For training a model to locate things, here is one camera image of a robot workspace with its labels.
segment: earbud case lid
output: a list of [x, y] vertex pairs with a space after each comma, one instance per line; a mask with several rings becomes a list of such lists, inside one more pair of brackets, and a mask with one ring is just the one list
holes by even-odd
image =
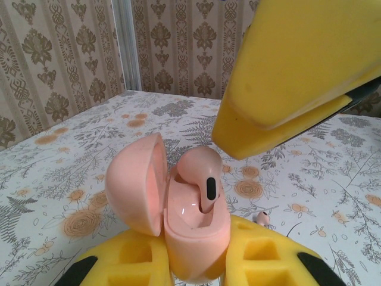
[[163, 138], [154, 133], [124, 147], [110, 163], [105, 193], [114, 213], [131, 229], [159, 236], [168, 178]]

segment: tablecloth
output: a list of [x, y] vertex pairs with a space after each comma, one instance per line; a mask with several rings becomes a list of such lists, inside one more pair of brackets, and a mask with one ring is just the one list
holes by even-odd
[[161, 132], [169, 166], [195, 146], [220, 153], [232, 214], [264, 210], [269, 228], [316, 251], [348, 285], [379, 285], [381, 120], [340, 114], [236, 161], [210, 138], [219, 105], [127, 91], [0, 152], [0, 284], [54, 285], [78, 255], [127, 229], [107, 204], [105, 171], [127, 144]]

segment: pink earbud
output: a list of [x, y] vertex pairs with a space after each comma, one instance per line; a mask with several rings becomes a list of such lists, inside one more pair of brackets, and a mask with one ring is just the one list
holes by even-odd
[[270, 217], [265, 212], [260, 212], [257, 216], [257, 224], [266, 226], [270, 224]]
[[201, 192], [201, 211], [208, 213], [218, 199], [221, 188], [222, 159], [209, 147], [196, 147], [182, 155], [177, 163], [179, 175]]

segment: small earbud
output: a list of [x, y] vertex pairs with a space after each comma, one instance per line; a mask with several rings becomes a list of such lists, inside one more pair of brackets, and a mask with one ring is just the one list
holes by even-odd
[[257, 224], [266, 226], [270, 224], [270, 217], [265, 212], [260, 212], [257, 216]]
[[209, 147], [196, 147], [182, 155], [177, 163], [179, 175], [201, 192], [201, 211], [208, 213], [218, 199], [221, 188], [221, 156]]

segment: table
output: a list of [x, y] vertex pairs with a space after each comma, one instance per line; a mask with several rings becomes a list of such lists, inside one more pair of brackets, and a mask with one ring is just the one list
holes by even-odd
[[340, 114], [236, 161], [210, 139], [219, 104], [127, 91], [2, 151], [0, 284], [54, 285], [78, 255], [127, 229], [107, 204], [105, 171], [153, 132], [169, 166], [198, 145], [221, 154], [232, 214], [265, 210], [269, 228], [318, 252], [348, 285], [380, 281], [381, 120]]

